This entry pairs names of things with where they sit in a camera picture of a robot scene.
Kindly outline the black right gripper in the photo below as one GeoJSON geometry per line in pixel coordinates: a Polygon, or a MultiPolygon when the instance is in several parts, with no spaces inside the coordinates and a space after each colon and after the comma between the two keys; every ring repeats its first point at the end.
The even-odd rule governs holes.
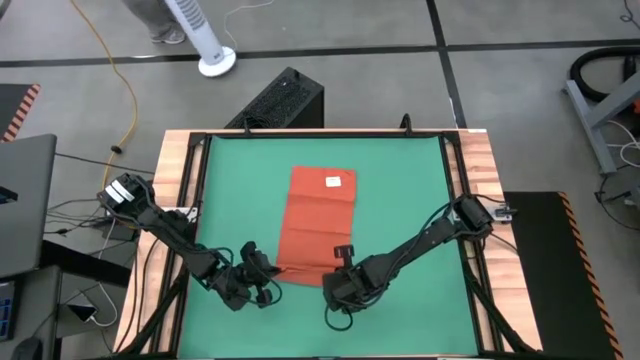
{"type": "Polygon", "coordinates": [[[382,293],[374,286],[362,263],[353,264],[354,247],[336,246],[334,257],[343,261],[333,272],[322,276],[322,289],[326,305],[332,312],[355,313],[364,310],[382,293]]]}

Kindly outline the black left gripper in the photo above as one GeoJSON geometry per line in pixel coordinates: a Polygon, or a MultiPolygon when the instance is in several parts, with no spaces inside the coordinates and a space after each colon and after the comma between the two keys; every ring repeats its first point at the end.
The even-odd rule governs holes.
{"type": "Polygon", "coordinates": [[[225,265],[214,276],[212,288],[224,304],[233,311],[239,311],[246,304],[260,309],[277,304],[283,290],[275,277],[283,274],[283,268],[272,265],[253,241],[241,248],[240,256],[238,265],[225,265]]]}

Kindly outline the orange towel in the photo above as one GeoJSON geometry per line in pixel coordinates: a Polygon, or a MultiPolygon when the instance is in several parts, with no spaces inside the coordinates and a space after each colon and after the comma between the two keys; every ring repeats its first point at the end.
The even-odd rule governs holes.
{"type": "Polygon", "coordinates": [[[333,250],[351,243],[356,194],[352,169],[292,169],[276,258],[280,281],[319,287],[322,276],[342,264],[333,250]],[[339,176],[342,186],[327,188],[331,176],[339,176]]]}

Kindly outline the green table mat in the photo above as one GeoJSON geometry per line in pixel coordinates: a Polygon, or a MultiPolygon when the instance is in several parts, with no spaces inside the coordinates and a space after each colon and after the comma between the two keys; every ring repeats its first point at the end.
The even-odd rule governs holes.
{"type": "MultiPolygon", "coordinates": [[[[209,151],[198,239],[239,250],[253,241],[269,258],[295,166],[352,169],[357,259],[393,250],[449,199],[436,138],[222,139],[209,151]]],[[[280,284],[282,299],[230,310],[191,283],[178,353],[183,358],[286,358],[462,354],[477,351],[458,245],[404,267],[371,308],[327,313],[320,288],[280,284]]]]}

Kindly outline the black perforated computer tower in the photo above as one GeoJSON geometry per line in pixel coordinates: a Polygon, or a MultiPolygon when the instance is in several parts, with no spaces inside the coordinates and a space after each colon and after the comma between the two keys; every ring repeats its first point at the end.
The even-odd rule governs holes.
{"type": "Polygon", "coordinates": [[[323,85],[287,67],[225,128],[243,129],[244,118],[250,129],[323,128],[324,100],[323,85]]]}

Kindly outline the black mat orange striped edge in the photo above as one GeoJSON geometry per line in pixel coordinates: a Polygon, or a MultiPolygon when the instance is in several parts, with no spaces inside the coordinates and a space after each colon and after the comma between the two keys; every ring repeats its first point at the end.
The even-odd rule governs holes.
{"type": "Polygon", "coordinates": [[[0,84],[0,143],[17,138],[40,91],[40,84],[0,84]]]}
{"type": "Polygon", "coordinates": [[[545,353],[625,360],[574,211],[563,192],[507,192],[534,317],[545,353]]]}

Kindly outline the grey desk panel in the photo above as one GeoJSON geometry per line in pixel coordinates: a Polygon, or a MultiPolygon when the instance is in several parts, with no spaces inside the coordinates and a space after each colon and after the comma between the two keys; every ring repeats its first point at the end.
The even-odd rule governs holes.
{"type": "Polygon", "coordinates": [[[0,186],[17,200],[0,205],[0,278],[39,267],[57,138],[0,144],[0,186]]]}
{"type": "Polygon", "coordinates": [[[23,273],[18,278],[19,295],[13,338],[0,342],[0,360],[10,360],[14,349],[29,337],[42,344],[42,360],[56,360],[58,301],[62,272],[56,266],[23,273]]]}

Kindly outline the white tower fan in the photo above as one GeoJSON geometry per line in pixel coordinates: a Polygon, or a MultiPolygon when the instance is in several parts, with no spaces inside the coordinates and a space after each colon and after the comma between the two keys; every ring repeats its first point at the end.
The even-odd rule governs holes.
{"type": "Polygon", "coordinates": [[[228,73],[236,62],[236,53],[222,46],[213,32],[197,0],[164,0],[200,60],[198,71],[205,77],[219,77],[228,73]]]}

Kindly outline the black computer mouse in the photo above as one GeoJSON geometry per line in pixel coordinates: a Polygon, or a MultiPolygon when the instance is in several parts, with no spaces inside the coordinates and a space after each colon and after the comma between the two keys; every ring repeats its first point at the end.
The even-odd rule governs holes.
{"type": "Polygon", "coordinates": [[[13,350],[10,360],[42,360],[43,345],[40,339],[30,337],[22,340],[13,350]]]}

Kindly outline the blue keypad device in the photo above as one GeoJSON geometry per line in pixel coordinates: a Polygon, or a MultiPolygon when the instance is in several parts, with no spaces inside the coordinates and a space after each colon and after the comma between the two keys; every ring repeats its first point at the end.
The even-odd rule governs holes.
{"type": "Polygon", "coordinates": [[[0,342],[12,337],[16,286],[13,281],[0,283],[0,342]]]}

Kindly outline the person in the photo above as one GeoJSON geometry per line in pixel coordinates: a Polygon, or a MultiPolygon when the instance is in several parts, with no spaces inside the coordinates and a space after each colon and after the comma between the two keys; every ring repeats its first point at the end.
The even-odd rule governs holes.
{"type": "Polygon", "coordinates": [[[121,1],[146,26],[153,43],[177,45],[186,40],[186,34],[164,0],[121,1]]]}

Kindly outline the grey metal stand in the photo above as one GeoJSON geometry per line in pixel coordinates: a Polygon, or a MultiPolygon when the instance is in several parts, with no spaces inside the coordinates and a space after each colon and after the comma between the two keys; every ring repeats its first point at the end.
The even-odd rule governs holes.
{"type": "Polygon", "coordinates": [[[574,80],[566,81],[565,91],[580,119],[601,172],[603,174],[615,173],[617,166],[602,134],[602,128],[609,120],[640,97],[640,72],[626,80],[595,106],[590,106],[586,102],[574,80]]]}

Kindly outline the black metal table frame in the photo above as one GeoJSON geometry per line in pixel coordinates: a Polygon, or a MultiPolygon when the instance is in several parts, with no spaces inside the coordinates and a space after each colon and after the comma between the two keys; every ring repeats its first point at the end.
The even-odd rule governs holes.
{"type": "MultiPolygon", "coordinates": [[[[242,137],[242,131],[212,129],[171,129],[166,131],[154,172],[153,186],[162,205],[190,206],[199,196],[197,187],[204,177],[204,140],[206,136],[242,137]]],[[[255,129],[247,139],[263,138],[401,138],[446,137],[445,163],[450,166],[455,194],[464,191],[483,195],[485,200],[504,196],[489,135],[484,129],[255,129]]],[[[130,319],[150,319],[161,303],[181,262],[164,245],[148,234],[139,239],[138,261],[147,269],[131,277],[118,327],[116,341],[132,344],[130,319]]],[[[520,262],[504,246],[493,244],[484,260],[471,263],[473,271],[485,279],[487,292],[502,310],[507,321],[529,344],[539,347],[541,340],[534,319],[529,292],[520,262]]]]}

